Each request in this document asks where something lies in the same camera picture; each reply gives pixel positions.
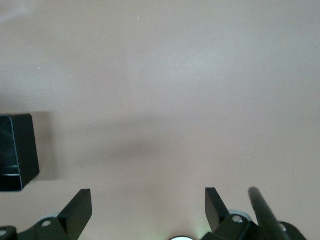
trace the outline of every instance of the screw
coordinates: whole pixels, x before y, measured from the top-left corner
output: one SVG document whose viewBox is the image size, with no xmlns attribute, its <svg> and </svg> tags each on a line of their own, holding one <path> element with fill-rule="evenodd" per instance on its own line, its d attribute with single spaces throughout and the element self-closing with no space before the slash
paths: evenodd
<svg viewBox="0 0 320 240">
<path fill-rule="evenodd" d="M 7 230 L 0 230 L 0 237 L 6 235 L 7 233 Z"/>
<path fill-rule="evenodd" d="M 235 215 L 233 216 L 232 220 L 237 224 L 242 224 L 244 221 L 242 220 L 242 217 Z"/>
<path fill-rule="evenodd" d="M 51 225 L 51 221 L 50 221 L 50 220 L 47 220 L 47 221 L 44 221 L 44 222 L 41 224 L 41 227 L 45 228 L 45 227 L 48 227 L 49 225 Z"/>
<path fill-rule="evenodd" d="M 284 231 L 284 232 L 286 232 L 286 231 L 287 231 L 287 229 L 286 229 L 285 225 L 283 225 L 282 223 L 280 223 L 280 228 L 281 228 L 281 229 L 282 229 L 282 231 Z"/>
</svg>

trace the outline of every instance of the smooth table surface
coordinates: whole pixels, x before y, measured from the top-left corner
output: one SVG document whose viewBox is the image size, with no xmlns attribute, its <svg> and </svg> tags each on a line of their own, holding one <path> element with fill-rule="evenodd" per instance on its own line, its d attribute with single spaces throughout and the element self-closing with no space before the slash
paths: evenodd
<svg viewBox="0 0 320 240">
<path fill-rule="evenodd" d="M 24 231 L 91 189 L 81 240 L 201 239 L 205 188 L 319 236 L 320 1 L 1 0 L 0 114 L 40 175 L 0 194 Z"/>
</svg>

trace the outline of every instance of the silver screw head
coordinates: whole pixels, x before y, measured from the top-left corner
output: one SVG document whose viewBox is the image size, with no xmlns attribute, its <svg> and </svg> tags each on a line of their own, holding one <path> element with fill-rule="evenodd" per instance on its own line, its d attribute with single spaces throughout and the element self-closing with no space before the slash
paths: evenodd
<svg viewBox="0 0 320 240">
<path fill-rule="evenodd" d="M 282 229 L 282 231 L 284 231 L 284 232 L 286 232 L 286 231 L 287 231 L 287 229 L 286 229 L 285 225 L 283 225 L 282 223 L 280 223 L 280 228 L 281 228 L 281 229 Z"/>
<path fill-rule="evenodd" d="M 242 217 L 239 215 L 233 216 L 232 220 L 237 224 L 242 224 L 244 221 L 242 220 Z"/>
<path fill-rule="evenodd" d="M 6 235 L 8 233 L 7 230 L 0 230 L 0 237 Z"/>
<path fill-rule="evenodd" d="M 42 224 L 41 224 L 41 227 L 45 228 L 45 227 L 48 227 L 51 225 L 51 221 L 50 220 L 47 220 L 47 221 L 44 221 Z"/>
</svg>

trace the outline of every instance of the open box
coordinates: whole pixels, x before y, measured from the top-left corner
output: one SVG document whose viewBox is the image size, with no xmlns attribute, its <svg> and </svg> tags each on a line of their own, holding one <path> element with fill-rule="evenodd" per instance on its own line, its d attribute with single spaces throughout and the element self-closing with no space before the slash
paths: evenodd
<svg viewBox="0 0 320 240">
<path fill-rule="evenodd" d="M 17 192 L 38 174 L 32 116 L 0 115 L 0 192 Z"/>
</svg>

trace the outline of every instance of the black box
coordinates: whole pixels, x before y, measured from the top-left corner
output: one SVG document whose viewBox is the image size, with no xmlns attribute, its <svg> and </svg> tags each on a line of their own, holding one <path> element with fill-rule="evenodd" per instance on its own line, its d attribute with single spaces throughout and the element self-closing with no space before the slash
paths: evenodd
<svg viewBox="0 0 320 240">
<path fill-rule="evenodd" d="M 38 174 L 32 116 L 0 115 L 0 192 L 18 192 Z"/>
</svg>

